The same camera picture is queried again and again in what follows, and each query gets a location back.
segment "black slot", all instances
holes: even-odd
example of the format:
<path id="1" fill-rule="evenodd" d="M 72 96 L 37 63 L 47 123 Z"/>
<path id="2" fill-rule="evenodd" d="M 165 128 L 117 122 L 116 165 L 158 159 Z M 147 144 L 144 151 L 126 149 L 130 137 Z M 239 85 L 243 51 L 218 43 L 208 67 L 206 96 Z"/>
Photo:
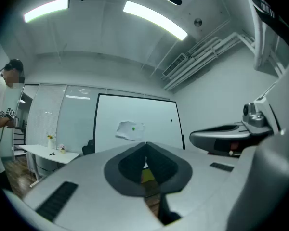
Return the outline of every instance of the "black slot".
<path id="1" fill-rule="evenodd" d="M 72 182 L 63 182 L 36 212 L 52 222 L 66 205 L 77 187 L 78 185 Z"/>
<path id="2" fill-rule="evenodd" d="M 220 163 L 211 163 L 210 166 L 214 167 L 214 168 L 218 168 L 218 169 L 224 170 L 224 171 L 228 171 L 228 172 L 231 172 L 235 168 L 233 166 L 220 164 Z"/>

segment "ceiling vent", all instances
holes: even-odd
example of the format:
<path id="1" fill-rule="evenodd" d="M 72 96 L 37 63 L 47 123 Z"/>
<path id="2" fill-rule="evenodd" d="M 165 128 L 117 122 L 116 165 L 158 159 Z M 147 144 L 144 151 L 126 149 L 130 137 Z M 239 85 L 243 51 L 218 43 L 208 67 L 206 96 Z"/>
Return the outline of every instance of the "ceiling vent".
<path id="1" fill-rule="evenodd" d="M 173 62 L 166 68 L 166 70 L 163 72 L 164 77 L 170 77 L 173 75 L 173 73 L 178 70 L 184 63 L 186 63 L 188 60 L 188 57 L 181 53 Z"/>

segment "black frame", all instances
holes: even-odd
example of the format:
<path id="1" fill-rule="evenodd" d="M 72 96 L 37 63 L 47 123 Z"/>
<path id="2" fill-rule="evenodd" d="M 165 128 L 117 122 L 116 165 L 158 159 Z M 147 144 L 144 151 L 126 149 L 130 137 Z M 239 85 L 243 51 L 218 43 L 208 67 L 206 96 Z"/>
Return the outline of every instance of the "black frame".
<path id="1" fill-rule="evenodd" d="M 97 101 L 96 101 L 95 115 L 94 115 L 94 127 L 93 127 L 93 141 L 94 141 L 94 147 L 95 147 L 96 116 L 97 116 L 97 108 L 98 108 L 98 103 L 99 103 L 99 100 L 100 100 L 100 96 L 115 96 L 115 97 L 125 97 L 125 98 L 149 99 L 149 100 L 156 100 L 156 101 L 163 101 L 163 102 L 171 102 L 171 103 L 175 103 L 175 106 L 176 106 L 176 108 L 177 108 L 178 118 L 179 118 L 179 124 L 180 124 L 180 131 L 181 131 L 181 137 L 182 137 L 182 146 L 183 146 L 183 150 L 185 150 L 184 135 L 182 134 L 182 127 L 181 127 L 181 121 L 180 121 L 180 116 L 179 116 L 179 111 L 178 111 L 177 102 L 175 102 L 175 101 L 170 101 L 170 100 L 160 100 L 160 99 L 144 98 L 144 97 L 141 98 L 141 97 L 132 97 L 132 96 L 115 95 L 115 94 L 104 94 L 104 93 L 99 93 L 98 96 L 97 96 Z"/>

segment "flower vase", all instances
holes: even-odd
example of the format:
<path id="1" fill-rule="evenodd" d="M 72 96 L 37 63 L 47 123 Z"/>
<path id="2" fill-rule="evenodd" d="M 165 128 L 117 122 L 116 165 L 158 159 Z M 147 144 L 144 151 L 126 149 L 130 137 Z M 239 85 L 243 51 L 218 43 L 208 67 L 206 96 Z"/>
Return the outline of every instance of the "flower vase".
<path id="1" fill-rule="evenodd" d="M 48 139 L 48 149 L 55 149 L 55 141 L 54 139 Z"/>

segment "black cable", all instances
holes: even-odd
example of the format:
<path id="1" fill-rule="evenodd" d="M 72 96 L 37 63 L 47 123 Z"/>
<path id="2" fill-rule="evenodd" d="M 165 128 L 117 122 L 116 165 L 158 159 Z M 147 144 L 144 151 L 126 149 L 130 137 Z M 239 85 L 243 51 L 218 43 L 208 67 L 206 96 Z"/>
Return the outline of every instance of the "black cable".
<path id="1" fill-rule="evenodd" d="M 38 166 L 37 161 L 33 158 L 32 154 L 31 154 L 31 157 L 32 157 L 32 160 L 34 161 L 34 163 Z M 58 168 L 55 168 L 54 170 L 47 170 L 47 169 L 44 169 L 44 168 L 42 168 L 40 166 L 38 166 L 38 167 L 43 169 L 43 170 L 45 170 L 45 171 L 47 171 L 47 172 L 55 172 L 58 169 Z"/>
<path id="2" fill-rule="evenodd" d="M 5 125 L 9 122 L 9 120 L 4 124 L 3 126 L 3 129 L 2 129 L 2 133 L 1 133 L 1 138 L 0 138 L 0 144 L 1 144 L 1 140 L 2 140 L 2 137 L 3 137 L 3 131 L 5 129 Z"/>

